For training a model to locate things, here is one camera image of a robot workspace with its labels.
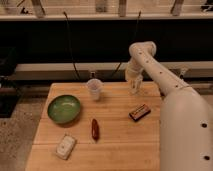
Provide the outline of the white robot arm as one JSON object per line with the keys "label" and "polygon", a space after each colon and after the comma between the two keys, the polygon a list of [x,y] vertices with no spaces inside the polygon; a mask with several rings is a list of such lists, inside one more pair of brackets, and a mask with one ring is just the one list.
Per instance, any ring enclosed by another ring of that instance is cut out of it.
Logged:
{"label": "white robot arm", "polygon": [[125,79],[143,73],[164,94],[160,109],[160,171],[213,171],[213,106],[154,59],[154,42],[130,45]]}

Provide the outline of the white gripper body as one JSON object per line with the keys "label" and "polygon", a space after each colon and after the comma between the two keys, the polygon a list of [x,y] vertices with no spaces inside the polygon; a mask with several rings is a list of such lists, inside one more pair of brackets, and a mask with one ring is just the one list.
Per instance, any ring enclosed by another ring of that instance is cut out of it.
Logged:
{"label": "white gripper body", "polygon": [[135,68],[132,63],[128,62],[125,69],[125,80],[132,82],[136,80],[143,80],[142,76],[143,69],[141,67]]}

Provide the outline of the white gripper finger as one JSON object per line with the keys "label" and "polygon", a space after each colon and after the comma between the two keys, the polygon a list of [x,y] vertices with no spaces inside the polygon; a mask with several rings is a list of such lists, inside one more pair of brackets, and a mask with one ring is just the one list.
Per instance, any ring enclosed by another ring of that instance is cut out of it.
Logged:
{"label": "white gripper finger", "polygon": [[142,81],[143,81],[142,77],[138,77],[136,79],[136,81],[135,81],[135,94],[140,91],[140,86],[141,86]]}
{"label": "white gripper finger", "polygon": [[130,92],[135,93],[135,82],[133,80],[130,81]]}

